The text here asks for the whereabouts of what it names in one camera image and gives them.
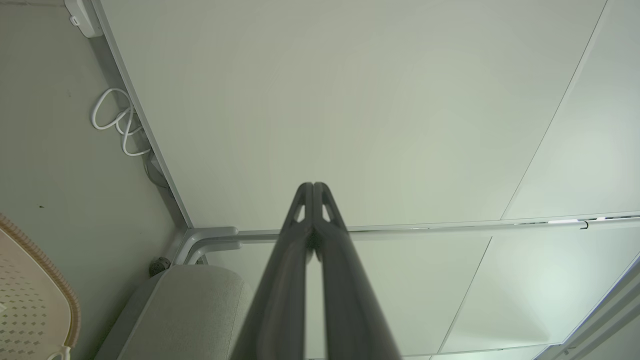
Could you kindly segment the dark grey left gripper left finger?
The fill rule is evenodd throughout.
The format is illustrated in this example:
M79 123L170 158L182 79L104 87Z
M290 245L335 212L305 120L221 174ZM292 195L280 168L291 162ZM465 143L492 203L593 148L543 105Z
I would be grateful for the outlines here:
M302 360L306 341L307 240L313 183L302 183L279 231L238 334L233 360Z

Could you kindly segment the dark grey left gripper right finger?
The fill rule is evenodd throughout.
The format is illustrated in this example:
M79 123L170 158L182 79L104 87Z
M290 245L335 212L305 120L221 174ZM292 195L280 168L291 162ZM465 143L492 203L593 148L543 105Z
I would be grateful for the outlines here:
M313 185L313 227L322 264L327 359L399 360L354 242L323 182Z

